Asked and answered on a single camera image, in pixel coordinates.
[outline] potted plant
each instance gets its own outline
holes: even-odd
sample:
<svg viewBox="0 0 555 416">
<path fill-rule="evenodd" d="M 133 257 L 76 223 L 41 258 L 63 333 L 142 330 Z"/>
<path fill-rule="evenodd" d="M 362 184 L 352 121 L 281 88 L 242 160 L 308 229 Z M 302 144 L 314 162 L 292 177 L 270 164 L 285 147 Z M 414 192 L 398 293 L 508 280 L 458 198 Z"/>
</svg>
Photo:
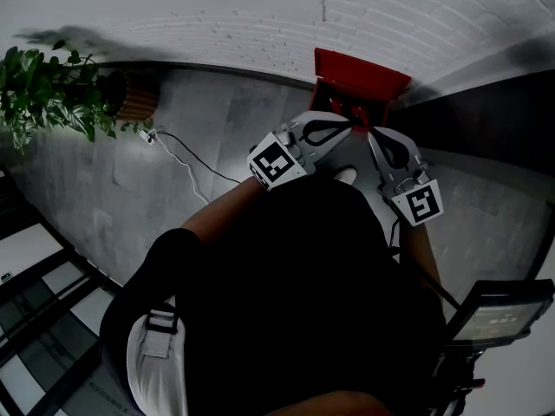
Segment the potted plant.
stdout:
<svg viewBox="0 0 555 416">
<path fill-rule="evenodd" d="M 95 127 L 115 138 L 115 120 L 122 129 L 147 120 L 158 104 L 156 85 L 146 77 L 125 73 L 99 74 L 91 55 L 83 57 L 65 42 L 68 60 L 53 56 L 44 61 L 38 49 L 11 48 L 0 61 L 0 124 L 13 135 L 16 149 L 23 149 L 38 128 L 71 127 L 95 140 Z"/>
</svg>

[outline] red container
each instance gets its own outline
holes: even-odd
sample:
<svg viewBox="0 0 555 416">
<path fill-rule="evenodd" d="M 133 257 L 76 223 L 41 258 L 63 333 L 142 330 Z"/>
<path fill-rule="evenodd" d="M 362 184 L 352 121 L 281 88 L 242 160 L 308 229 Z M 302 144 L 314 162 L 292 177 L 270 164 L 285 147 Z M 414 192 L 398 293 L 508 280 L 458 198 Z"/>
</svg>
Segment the red container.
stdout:
<svg viewBox="0 0 555 416">
<path fill-rule="evenodd" d="M 341 115 L 360 128 L 385 126 L 389 104 L 402 94 L 410 77 L 393 69 L 326 49 L 314 50 L 316 75 L 319 76 L 310 109 L 336 112 L 330 98 L 341 101 Z"/>
</svg>

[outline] wooden planter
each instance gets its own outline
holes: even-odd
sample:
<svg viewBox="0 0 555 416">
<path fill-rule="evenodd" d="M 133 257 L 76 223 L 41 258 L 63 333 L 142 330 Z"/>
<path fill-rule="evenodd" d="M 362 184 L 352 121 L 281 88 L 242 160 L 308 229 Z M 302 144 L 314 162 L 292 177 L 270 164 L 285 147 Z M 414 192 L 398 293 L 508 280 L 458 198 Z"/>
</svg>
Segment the wooden planter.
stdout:
<svg viewBox="0 0 555 416">
<path fill-rule="evenodd" d="M 108 87 L 116 120 L 144 121 L 156 111 L 160 88 L 151 77 L 117 71 L 108 77 Z"/>
</svg>

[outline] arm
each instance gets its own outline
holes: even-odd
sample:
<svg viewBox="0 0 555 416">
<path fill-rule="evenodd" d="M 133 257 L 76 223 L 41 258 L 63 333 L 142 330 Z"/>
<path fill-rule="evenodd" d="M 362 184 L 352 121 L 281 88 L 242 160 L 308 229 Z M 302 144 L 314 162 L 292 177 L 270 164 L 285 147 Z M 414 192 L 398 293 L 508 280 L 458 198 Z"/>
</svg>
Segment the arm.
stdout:
<svg viewBox="0 0 555 416">
<path fill-rule="evenodd" d="M 434 253 L 432 252 L 426 225 L 420 224 L 411 227 L 401 222 L 399 246 L 419 263 L 437 283 L 441 284 L 440 273 L 435 264 Z M 416 276 L 415 280 L 421 288 L 432 288 L 421 276 Z"/>
<path fill-rule="evenodd" d="M 203 244 L 210 244 L 265 193 L 264 187 L 249 177 L 187 219 L 181 228 L 195 233 Z"/>
</svg>

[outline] display screen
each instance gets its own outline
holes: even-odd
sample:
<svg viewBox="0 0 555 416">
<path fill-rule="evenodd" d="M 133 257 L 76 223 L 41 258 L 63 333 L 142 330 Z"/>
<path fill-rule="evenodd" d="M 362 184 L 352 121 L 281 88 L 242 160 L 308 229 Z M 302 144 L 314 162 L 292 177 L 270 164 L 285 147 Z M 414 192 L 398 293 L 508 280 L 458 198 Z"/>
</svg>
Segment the display screen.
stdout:
<svg viewBox="0 0 555 416">
<path fill-rule="evenodd" d="M 454 337 L 455 341 L 483 341 L 515 336 L 533 318 L 540 303 L 505 307 L 480 307 Z"/>
</svg>

